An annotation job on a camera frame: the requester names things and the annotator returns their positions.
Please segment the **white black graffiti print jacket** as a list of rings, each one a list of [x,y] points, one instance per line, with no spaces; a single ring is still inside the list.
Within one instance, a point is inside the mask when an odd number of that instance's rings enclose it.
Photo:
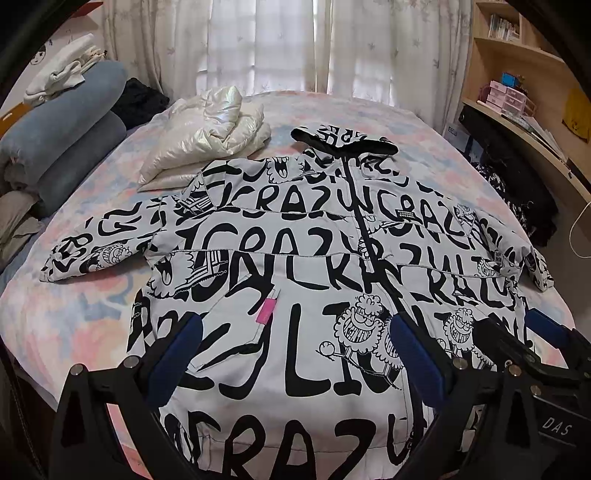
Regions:
[[[553,280],[502,221],[401,174],[390,140],[333,125],[291,135],[304,143],[297,156],[216,160],[181,192],[88,219],[40,277],[143,256],[134,355],[201,319],[200,345],[157,411],[196,471],[389,478],[431,420],[391,342],[393,316],[487,369],[476,322],[525,340],[520,279],[540,290]]]

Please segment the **white folded clothes on blanket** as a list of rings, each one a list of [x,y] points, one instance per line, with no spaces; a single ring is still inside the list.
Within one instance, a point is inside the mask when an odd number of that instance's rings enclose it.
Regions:
[[[92,33],[72,40],[59,50],[26,87],[23,103],[37,107],[63,91],[85,82],[84,74],[105,59]]]

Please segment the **yellow envelope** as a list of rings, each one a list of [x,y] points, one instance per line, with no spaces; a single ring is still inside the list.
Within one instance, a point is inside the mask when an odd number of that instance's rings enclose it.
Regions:
[[[583,142],[590,141],[591,104],[579,86],[573,86],[568,93],[562,123]]]

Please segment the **grey cloth at bedside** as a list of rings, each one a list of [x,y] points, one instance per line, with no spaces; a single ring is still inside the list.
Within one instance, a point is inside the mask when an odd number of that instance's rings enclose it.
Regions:
[[[38,199],[26,191],[13,190],[1,196],[1,270],[44,228],[31,214],[37,202]]]

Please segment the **pink drawer organizer box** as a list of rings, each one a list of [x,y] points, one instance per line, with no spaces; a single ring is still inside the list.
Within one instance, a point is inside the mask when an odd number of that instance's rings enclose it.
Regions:
[[[497,113],[534,116],[535,103],[523,92],[491,80],[484,89],[483,102]]]

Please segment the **wooden desk shelf unit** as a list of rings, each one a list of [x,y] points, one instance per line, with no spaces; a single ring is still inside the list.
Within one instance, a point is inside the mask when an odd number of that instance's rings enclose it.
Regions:
[[[590,104],[543,35],[506,1],[472,4],[461,123],[516,148],[590,231],[590,137],[574,123]]]

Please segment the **white sheer curtain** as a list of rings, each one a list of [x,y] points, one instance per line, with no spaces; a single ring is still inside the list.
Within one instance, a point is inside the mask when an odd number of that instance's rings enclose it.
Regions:
[[[459,107],[469,1],[108,1],[108,54],[171,99],[233,85],[311,91],[415,113],[436,130]]]

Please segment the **rolled blue-grey blanket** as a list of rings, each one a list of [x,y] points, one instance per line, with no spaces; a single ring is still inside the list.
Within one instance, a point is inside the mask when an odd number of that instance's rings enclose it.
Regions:
[[[1,138],[1,192],[24,190],[53,214],[126,137],[111,110],[127,80],[124,66],[101,61],[84,82],[33,108]]]

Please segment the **cream puffer jacket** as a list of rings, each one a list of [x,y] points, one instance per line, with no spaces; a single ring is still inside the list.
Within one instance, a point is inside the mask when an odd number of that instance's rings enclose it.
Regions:
[[[176,101],[163,133],[139,170],[138,190],[186,187],[214,160],[247,158],[270,139],[263,105],[245,103],[235,86]]]

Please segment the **black garment by bed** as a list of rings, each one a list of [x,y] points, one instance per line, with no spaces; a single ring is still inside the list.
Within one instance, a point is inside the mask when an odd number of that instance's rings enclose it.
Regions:
[[[137,78],[130,78],[111,111],[119,117],[127,130],[132,130],[163,112],[169,102],[169,98],[158,90],[144,85]]]

